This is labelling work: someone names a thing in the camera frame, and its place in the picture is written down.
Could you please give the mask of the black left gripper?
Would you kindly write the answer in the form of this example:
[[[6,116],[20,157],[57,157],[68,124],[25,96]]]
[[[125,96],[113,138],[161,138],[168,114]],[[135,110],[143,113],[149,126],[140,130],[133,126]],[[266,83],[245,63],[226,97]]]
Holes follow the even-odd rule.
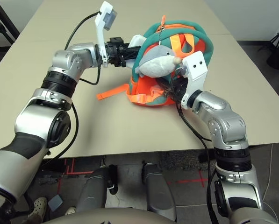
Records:
[[[106,43],[108,62],[115,67],[126,67],[126,60],[136,59],[141,46],[128,48],[129,43],[125,43],[121,37],[111,37]]]

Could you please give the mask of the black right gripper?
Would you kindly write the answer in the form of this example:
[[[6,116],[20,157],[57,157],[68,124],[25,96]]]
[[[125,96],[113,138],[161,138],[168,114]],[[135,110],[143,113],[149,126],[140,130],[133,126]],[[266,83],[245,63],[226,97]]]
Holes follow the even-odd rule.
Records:
[[[165,93],[169,93],[174,102],[180,102],[186,92],[188,79],[183,76],[172,76],[168,81],[164,77],[159,77],[156,78],[156,82]]]

